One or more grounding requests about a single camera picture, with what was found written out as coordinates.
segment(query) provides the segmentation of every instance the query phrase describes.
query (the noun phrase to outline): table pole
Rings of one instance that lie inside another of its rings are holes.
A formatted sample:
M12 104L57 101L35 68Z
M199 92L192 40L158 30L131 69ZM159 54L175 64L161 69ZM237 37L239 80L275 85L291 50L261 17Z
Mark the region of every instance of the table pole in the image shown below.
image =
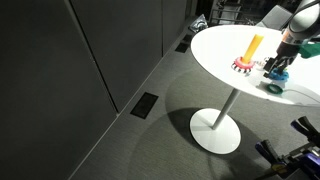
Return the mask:
M212 129L215 130L216 128L218 128L219 124L222 122L223 118L227 115L227 113L229 112L229 110L231 109L233 103L236 101L237 97L240 94L240 90L233 88L227 102L224 104L217 120L215 121L215 123L212 126Z

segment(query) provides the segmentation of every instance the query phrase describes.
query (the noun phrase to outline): table base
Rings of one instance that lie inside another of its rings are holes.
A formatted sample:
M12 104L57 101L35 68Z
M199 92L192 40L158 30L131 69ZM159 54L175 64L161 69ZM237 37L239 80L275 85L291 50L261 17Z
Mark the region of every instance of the table base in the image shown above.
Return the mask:
M190 121L191 134L198 144L210 152L231 153L240 144L240 130L228 115L223 118L216 129L212 129L219 114L219 110L210 108L197 111Z

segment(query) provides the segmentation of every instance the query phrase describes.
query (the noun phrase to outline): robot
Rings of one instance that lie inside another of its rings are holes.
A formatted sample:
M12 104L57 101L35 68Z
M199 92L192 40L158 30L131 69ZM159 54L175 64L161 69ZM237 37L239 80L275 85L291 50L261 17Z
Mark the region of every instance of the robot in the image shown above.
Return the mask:
M320 33L320 0L302 0L296 12L288 20L277 56L269 58L264 66L264 77L287 80L285 69L293 63L300 47Z

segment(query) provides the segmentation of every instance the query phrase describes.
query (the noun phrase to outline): white round table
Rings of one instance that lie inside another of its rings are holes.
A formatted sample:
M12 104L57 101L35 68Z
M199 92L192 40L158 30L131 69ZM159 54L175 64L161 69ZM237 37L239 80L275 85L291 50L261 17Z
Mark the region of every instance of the white round table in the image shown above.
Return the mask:
M241 74L231 68L234 60L244 56L255 34L264 36L252 57L263 61L275 57L281 42L281 32L243 25L223 25L205 29L191 42L191 51L198 63L210 74L234 89L223 109L201 109L191 118L190 130L194 139L203 148L216 154L233 152L240 144L241 134L237 124L227 115L240 92L266 100L301 106L320 106L320 85L315 72L320 68L320 56L303 59L300 55L288 67L289 79L275 82L263 76L264 71L255 65L249 74ZM281 95L271 94L267 84L283 88Z

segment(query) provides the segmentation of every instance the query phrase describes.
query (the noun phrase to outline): yellow object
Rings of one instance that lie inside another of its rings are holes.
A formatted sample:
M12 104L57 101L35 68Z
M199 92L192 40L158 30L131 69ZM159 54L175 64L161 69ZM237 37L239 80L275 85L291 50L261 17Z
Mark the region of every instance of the yellow object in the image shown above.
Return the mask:
M243 56L243 58L241 60L242 63L249 64L251 57L253 56L254 52L257 50L262 39L263 39L263 36L258 35L258 34L254 35L254 38L252 39L251 44L248 47L246 54Z

